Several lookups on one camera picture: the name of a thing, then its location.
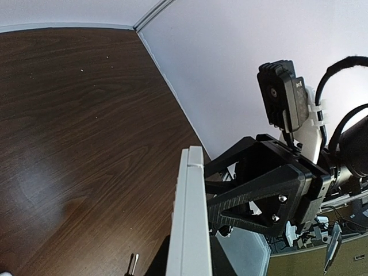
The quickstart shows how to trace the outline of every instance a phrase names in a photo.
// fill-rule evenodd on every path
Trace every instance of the black cable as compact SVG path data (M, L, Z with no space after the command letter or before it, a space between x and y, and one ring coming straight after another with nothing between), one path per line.
M293 133L286 133L285 131L282 132L282 136L284 138L284 140L286 141L286 144L289 148L294 148L294 136Z
M271 236L266 236L266 235L264 237L266 238L267 244L269 245L270 249L272 250L272 252L274 254L279 253L279 251L277 249L277 244L278 243L286 244L282 237L271 237Z
M345 223L345 225L346 225L347 229L349 229L351 232L358 232L360 234L364 234L364 233L367 232L367 230L360 231L360 230L357 230L357 229L352 229L352 228L349 227L349 225L347 223Z
M338 223L338 221L327 221L326 223L322 223L317 217L315 218L315 220L317 221L318 225L321 227L325 227L327 224L327 228L328 227L333 227L336 223Z
M341 120L341 122L338 124L328 145L328 149L332 155L336 155L336 149L338 147L339 139L347 122L351 118L353 118L357 113L366 108L368 108L368 103L366 103L365 105L358 106L357 108L354 108L352 111L347 113L345 117Z
M344 221L345 223L346 222L348 222L348 223L352 223L352 224L354 224L354 225L356 225L356 226L358 226L358 227L361 227L361 228L363 228L363 229L366 229L366 231L368 231L368 226L364 226L364 225L361 225L361 224L359 224L359 223L356 223L356 222L354 222L354 221L351 221L351 220L348 220L348 219L346 219L346 218L344 218L341 214L340 214L340 212L335 208L335 207L333 207L333 206L326 206L326 208L331 208L334 212L335 212L335 215L336 215L336 217L338 218L338 219L340 219L340 220L342 220L342 221Z
M315 104L316 106L321 105L321 95L323 88L330 77L337 74L343 69L351 68L354 66L365 66L368 67L368 57L365 56L348 56L335 64L331 65L327 68L326 73L323 75L320 83L318 84L317 91L316 91L316 98L315 98ZM323 114L322 111L317 112L318 120L323 120ZM321 134L322 134L322 143L321 143L321 150L326 146L327 144L327 131L326 127L323 125L320 127Z

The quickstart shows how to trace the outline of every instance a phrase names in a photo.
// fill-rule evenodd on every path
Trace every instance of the wooden floor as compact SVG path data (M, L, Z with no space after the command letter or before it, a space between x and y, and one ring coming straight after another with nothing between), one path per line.
M135 32L0 34L0 95L0 270L143 275L200 143Z

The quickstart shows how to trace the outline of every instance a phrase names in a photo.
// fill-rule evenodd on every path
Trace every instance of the white panel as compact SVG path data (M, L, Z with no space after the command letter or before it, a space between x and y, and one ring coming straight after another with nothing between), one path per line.
M79 22L133 26L158 0L1 0L0 26Z
M291 59L316 88L333 62L368 55L367 10L364 0L176 0L142 35L214 158L243 136L278 137L256 79L261 64ZM362 68L328 82L329 138L348 111L368 102L366 86Z
M211 276L202 147L183 149L166 275Z
M230 237L216 237L237 275L266 275L271 249L263 235L234 227Z

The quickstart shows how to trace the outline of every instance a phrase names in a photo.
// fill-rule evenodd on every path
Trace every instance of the white wall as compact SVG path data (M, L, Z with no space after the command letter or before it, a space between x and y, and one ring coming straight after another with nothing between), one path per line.
M0 26L78 22L133 26L158 0L0 0Z
M258 66L291 59L317 87L347 55L368 55L368 1L176 0L143 29L143 38L213 158L268 125ZM328 82L328 137L353 107L368 102L368 69Z

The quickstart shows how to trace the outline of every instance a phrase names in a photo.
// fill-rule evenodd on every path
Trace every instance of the baseboard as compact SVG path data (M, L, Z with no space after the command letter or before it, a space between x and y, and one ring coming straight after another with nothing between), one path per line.
M193 124L191 123L191 121L190 121L190 119L189 119L188 115L187 115L187 114L186 114L186 112L185 112L185 109L183 108L182 104L180 103L180 100L179 100L179 98L178 98L178 94L177 94L177 92L175 91L175 89L174 89L173 85L171 84L171 82L169 81L169 79L166 77L166 74L165 74L165 73L163 72L163 70L161 69L160 64L159 64L159 63L158 63L158 61L156 60L156 57L155 57L154 53L151 51L151 47L148 45L147 40L144 38L144 35L143 35L141 32L137 32L137 34L138 34L138 36L139 36L140 40L142 41L142 43L143 43L144 47L146 48L147 52L148 52L148 53L149 53L149 55L151 56L151 59L154 61L154 63L155 63L155 65L156 65L156 67L158 68L158 70L159 70L159 72L160 72L161 76L162 76L162 77L163 77L163 79L165 80L165 82L166 82L166 84L167 84L168 88L171 90L172 94L174 95L174 97L175 97L176 101L178 102L178 104L179 104L180 108L182 109L182 111L183 111L183 113L184 113L185 117L187 118L187 120L188 120L189 124L191 125L191 128L194 130L194 133L197 135L197 137L198 137L198 139L200 140L200 142L201 142L201 144L202 144L203 148L205 149L205 151L206 151L206 152L207 152L207 154L208 154L208 151L206 150L206 145L203 143L203 141L202 141L201 137L198 135L197 130L195 129L195 127L194 127L194 126L193 126Z
M0 33L15 32L17 30L32 30L45 28L105 28L133 30L133 26L105 23L78 23L78 22L55 22L55 23L29 23L9 26L0 26Z

